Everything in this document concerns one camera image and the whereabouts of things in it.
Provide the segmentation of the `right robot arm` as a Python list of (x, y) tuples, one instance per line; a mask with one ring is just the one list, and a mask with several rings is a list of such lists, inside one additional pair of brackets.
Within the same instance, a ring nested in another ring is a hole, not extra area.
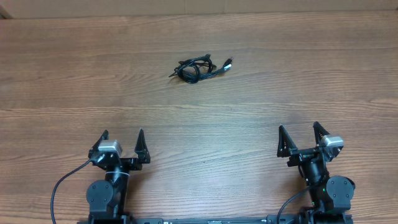
[[(326, 167), (344, 147), (339, 135), (330, 134), (319, 122), (314, 122), (315, 147), (299, 149), (283, 125), (279, 126), (277, 157), (287, 157), (289, 167), (297, 167), (306, 188), (289, 198), (279, 209), (276, 223), (353, 223), (351, 199), (355, 183), (344, 176), (330, 176)], [(286, 206), (308, 193), (312, 205), (302, 207), (296, 215), (283, 215)]]

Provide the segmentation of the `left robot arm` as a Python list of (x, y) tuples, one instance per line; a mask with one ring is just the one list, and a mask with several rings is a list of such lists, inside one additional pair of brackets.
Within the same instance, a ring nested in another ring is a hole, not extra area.
[(89, 150), (88, 157), (94, 166), (105, 171), (103, 180), (94, 181), (86, 191), (90, 211), (88, 223), (135, 223), (126, 212), (125, 204), (131, 171), (139, 171), (150, 163), (150, 154), (144, 131), (140, 130), (134, 152), (136, 157), (122, 157), (122, 147), (117, 140), (110, 140), (108, 131)]

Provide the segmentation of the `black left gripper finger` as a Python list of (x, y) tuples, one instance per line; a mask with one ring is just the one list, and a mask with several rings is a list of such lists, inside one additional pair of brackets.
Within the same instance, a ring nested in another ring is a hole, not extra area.
[(150, 154), (146, 145), (143, 129), (140, 129), (139, 131), (134, 152), (137, 154), (138, 161), (141, 164), (150, 164)]
[(91, 148), (92, 151), (98, 151), (98, 147), (100, 145), (100, 143), (104, 140), (108, 140), (109, 139), (109, 132), (108, 130), (104, 130), (102, 135), (100, 136), (100, 138), (94, 143), (93, 147)]

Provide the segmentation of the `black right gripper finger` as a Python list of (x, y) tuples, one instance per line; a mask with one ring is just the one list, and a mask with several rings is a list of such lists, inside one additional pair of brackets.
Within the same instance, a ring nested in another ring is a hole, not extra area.
[(315, 142), (317, 145), (319, 145), (320, 140), (323, 136), (330, 134), (318, 121), (313, 123), (313, 130), (315, 134)]
[(277, 157), (290, 157), (293, 151), (297, 151), (298, 147), (289, 136), (283, 125), (279, 126), (279, 143), (277, 149)]

